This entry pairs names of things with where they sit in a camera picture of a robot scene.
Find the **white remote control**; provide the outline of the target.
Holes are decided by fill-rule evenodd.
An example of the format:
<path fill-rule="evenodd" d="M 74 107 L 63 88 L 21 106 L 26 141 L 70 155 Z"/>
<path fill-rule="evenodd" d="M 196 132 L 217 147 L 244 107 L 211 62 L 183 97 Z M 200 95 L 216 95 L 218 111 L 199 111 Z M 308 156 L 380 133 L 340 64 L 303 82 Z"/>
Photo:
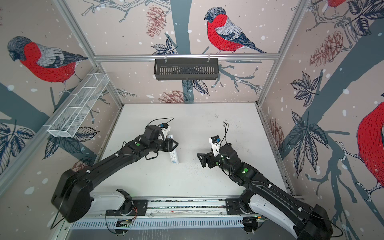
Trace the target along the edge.
<path fill-rule="evenodd" d="M 173 164 L 176 164 L 176 165 L 179 164 L 179 158 L 176 150 L 173 150 L 172 152 L 170 152 L 170 160 Z"/>

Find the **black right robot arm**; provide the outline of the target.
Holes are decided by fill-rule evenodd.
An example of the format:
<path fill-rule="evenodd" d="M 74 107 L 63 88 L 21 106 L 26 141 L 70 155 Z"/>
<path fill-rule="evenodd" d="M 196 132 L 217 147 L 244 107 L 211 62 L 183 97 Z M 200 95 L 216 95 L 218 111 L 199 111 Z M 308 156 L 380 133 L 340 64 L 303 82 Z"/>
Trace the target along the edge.
<path fill-rule="evenodd" d="M 202 167 L 219 167 L 245 191 L 237 199 L 242 213 L 260 214 L 284 228 L 297 240 L 329 240 L 333 227 L 327 211 L 294 198 L 259 170 L 240 160 L 231 144 L 198 154 Z"/>

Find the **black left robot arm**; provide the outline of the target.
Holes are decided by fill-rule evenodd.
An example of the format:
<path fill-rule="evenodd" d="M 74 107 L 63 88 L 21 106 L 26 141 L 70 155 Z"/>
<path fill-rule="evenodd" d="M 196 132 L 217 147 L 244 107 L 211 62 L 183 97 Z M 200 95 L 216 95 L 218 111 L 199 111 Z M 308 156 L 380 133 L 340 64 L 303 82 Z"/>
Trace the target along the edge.
<path fill-rule="evenodd" d="M 148 125 L 142 135 L 123 143 L 120 150 L 104 160 L 78 172 L 71 169 L 65 171 L 51 203 L 69 223 L 78 221 L 90 212 L 120 209 L 131 199 L 127 192 L 119 189 L 114 202 L 109 200 L 111 194 L 98 195 L 93 192 L 94 189 L 122 168 L 146 158 L 151 152 L 158 154 L 175 150 L 179 144 L 167 136 L 170 129 L 167 123 Z"/>

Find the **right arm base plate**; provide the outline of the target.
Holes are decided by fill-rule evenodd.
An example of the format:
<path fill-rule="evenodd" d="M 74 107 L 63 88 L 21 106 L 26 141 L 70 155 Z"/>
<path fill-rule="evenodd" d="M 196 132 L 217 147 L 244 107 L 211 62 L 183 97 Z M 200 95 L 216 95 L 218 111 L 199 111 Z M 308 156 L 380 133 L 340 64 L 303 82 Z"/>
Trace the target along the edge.
<path fill-rule="evenodd" d="M 252 211 L 248 204 L 245 204 L 239 199 L 225 199 L 225 209 L 227 215 L 263 216 L 260 213 Z"/>

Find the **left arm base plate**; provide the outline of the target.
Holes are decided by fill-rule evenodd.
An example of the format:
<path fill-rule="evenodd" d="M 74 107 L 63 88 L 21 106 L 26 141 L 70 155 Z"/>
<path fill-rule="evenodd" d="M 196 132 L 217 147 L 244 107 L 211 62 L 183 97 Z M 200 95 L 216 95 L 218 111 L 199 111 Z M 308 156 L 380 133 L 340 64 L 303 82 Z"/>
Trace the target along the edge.
<path fill-rule="evenodd" d="M 126 200 L 117 210 L 106 210 L 107 217 L 145 216 L 148 200 Z"/>

